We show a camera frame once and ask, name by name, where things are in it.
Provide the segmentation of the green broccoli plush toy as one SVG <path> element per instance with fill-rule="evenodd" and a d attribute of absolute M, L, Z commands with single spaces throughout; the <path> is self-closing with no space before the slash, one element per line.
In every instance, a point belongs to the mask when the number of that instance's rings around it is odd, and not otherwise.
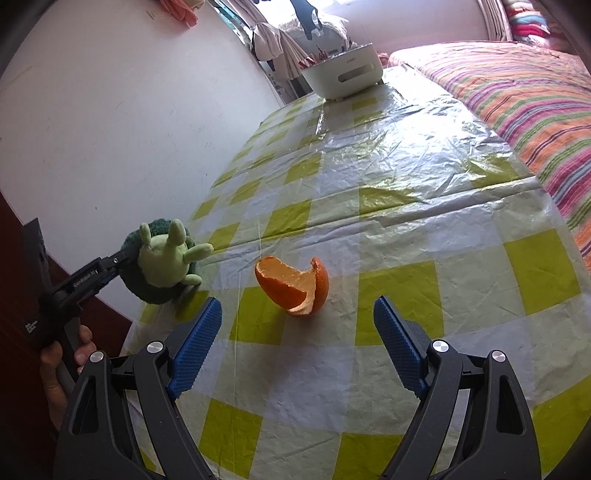
<path fill-rule="evenodd" d="M 121 268 L 126 288 L 148 304 L 161 305 L 178 298 L 202 279 L 197 262 L 214 252 L 211 243 L 197 244 L 178 220 L 141 223 L 125 238 L 122 250 L 130 254 Z"/>

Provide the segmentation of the orange peel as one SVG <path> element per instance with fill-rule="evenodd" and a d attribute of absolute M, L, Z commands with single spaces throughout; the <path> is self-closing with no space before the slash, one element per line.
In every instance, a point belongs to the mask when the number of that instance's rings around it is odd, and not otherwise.
<path fill-rule="evenodd" d="M 254 275 L 263 292 L 291 316 L 315 314 L 329 294 L 329 274 L 318 257 L 311 267 L 301 271 L 274 256 L 266 256 L 254 266 Z"/>

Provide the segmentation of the dark red door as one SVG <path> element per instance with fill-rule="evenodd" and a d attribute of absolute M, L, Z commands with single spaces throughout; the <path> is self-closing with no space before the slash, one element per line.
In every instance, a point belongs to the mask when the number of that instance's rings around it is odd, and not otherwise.
<path fill-rule="evenodd" d="M 51 479 L 57 429 L 67 400 L 56 378 L 55 343 L 39 352 L 25 323 L 37 316 L 37 294 L 23 249 L 22 224 L 1 201 L 1 477 Z"/>

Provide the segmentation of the striped bed sheet mattress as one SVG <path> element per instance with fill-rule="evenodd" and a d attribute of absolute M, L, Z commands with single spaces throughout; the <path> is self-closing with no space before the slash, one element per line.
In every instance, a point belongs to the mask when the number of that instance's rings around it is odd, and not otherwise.
<path fill-rule="evenodd" d="M 590 260 L 590 74 L 573 55 L 511 42 L 403 49 L 390 65 L 422 72 L 485 122 L 533 172 Z"/>

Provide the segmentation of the white pen holder box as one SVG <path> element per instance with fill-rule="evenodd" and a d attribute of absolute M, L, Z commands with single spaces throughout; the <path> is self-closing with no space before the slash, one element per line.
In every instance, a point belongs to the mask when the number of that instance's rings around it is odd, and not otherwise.
<path fill-rule="evenodd" d="M 303 70 L 311 90 L 325 100 L 339 101 L 383 81 L 383 65 L 373 44 L 358 46 Z"/>

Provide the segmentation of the beige garment on curtain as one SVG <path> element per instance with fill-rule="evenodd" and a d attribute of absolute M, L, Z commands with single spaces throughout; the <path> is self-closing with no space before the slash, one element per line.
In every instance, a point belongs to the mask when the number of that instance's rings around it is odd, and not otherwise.
<path fill-rule="evenodd" d="M 307 52 L 286 31 L 260 22 L 252 27 L 253 52 L 260 62 L 273 62 L 280 79 L 294 80 L 301 76 Z"/>

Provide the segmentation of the pink curtain right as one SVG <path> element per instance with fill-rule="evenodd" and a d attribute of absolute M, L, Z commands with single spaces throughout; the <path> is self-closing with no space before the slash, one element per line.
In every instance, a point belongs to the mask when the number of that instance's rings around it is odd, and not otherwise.
<path fill-rule="evenodd" d="M 510 22 L 501 0 L 477 0 L 490 41 L 511 42 Z"/>

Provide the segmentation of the black hanging garment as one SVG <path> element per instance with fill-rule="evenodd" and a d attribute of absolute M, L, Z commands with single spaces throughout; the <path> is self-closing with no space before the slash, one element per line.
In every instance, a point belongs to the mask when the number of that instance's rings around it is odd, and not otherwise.
<path fill-rule="evenodd" d="M 290 3 L 308 41 L 312 40 L 312 34 L 322 33 L 322 21 L 318 18 L 317 7 L 311 5 L 308 0 L 290 0 Z"/>

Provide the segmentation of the stack of folded quilts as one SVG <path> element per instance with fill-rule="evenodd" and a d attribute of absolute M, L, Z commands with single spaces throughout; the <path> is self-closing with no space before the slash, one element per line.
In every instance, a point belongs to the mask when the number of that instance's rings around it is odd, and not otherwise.
<path fill-rule="evenodd" d="M 567 53 L 574 52 L 558 23 L 542 13 L 535 1 L 503 0 L 502 3 L 516 42 Z"/>

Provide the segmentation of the orange cloth on wall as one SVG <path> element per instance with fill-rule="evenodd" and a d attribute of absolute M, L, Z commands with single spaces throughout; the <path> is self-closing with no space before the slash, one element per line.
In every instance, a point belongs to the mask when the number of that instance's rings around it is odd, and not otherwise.
<path fill-rule="evenodd" d="M 169 15 L 189 28 L 197 25 L 195 11 L 204 6 L 204 3 L 204 0 L 159 0 L 159 4 Z"/>

